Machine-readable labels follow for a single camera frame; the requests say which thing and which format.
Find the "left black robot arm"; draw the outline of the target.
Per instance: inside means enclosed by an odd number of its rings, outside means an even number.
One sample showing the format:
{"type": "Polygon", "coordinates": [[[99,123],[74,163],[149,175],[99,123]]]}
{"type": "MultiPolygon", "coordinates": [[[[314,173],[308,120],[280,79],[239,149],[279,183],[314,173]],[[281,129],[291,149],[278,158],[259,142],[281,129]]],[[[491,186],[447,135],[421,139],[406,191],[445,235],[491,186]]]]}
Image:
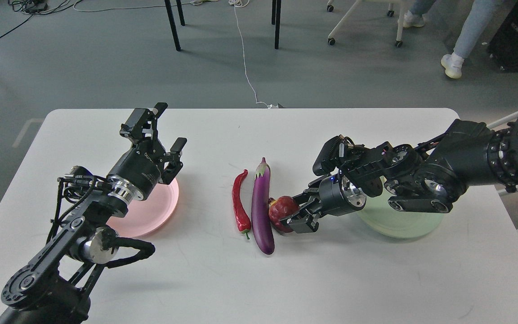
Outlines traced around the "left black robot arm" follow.
{"type": "Polygon", "coordinates": [[[7,308],[0,324],[81,324],[88,319],[90,294],[103,270],[145,260],[152,243],[119,237],[107,225],[123,218],[133,200],[144,201],[156,185],[169,185],[183,163],[186,138],[166,150],[157,122],[166,103],[136,108],[121,125],[131,148],[107,176],[74,166],[58,179],[55,217],[45,246],[10,277],[0,295],[7,308]]]}

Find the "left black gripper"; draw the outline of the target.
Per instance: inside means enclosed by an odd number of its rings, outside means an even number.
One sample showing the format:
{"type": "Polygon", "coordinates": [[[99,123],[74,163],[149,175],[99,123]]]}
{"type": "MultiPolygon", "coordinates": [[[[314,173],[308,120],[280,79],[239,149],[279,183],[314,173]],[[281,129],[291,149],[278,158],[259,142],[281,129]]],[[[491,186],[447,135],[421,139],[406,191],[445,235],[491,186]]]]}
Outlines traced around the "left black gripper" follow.
{"type": "Polygon", "coordinates": [[[121,124],[120,136],[132,145],[107,173],[109,196],[123,202],[144,201],[156,185],[169,185],[183,168],[180,158],[187,138],[178,137],[170,150],[158,139],[157,122],[167,107],[158,102],[152,109],[135,108],[121,124]]]}

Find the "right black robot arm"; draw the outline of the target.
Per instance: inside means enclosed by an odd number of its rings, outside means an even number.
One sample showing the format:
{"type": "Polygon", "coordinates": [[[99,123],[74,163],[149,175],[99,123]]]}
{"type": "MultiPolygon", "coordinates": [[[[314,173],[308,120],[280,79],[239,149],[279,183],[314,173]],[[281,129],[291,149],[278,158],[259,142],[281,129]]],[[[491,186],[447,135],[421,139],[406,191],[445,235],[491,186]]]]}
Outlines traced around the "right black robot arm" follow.
{"type": "Polygon", "coordinates": [[[456,119],[417,146],[384,142],[367,148],[338,135],[325,143],[313,172],[318,179],[294,197],[299,210],[280,220],[286,230],[316,232],[321,217],[361,211],[383,190],[397,212],[448,213],[471,186],[499,183],[516,191],[518,116],[498,131],[456,119]]]}

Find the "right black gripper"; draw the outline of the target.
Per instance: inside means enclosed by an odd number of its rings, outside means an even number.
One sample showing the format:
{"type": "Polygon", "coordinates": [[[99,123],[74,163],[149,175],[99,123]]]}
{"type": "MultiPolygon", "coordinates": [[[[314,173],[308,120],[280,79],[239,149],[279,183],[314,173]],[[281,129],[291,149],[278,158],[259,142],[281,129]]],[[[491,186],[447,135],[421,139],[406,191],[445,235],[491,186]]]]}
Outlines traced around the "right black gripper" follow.
{"type": "Polygon", "coordinates": [[[322,176],[292,199],[300,209],[280,223],[298,234],[314,233],[318,220],[327,215],[343,216],[365,207],[367,195],[344,176],[322,176]]]}

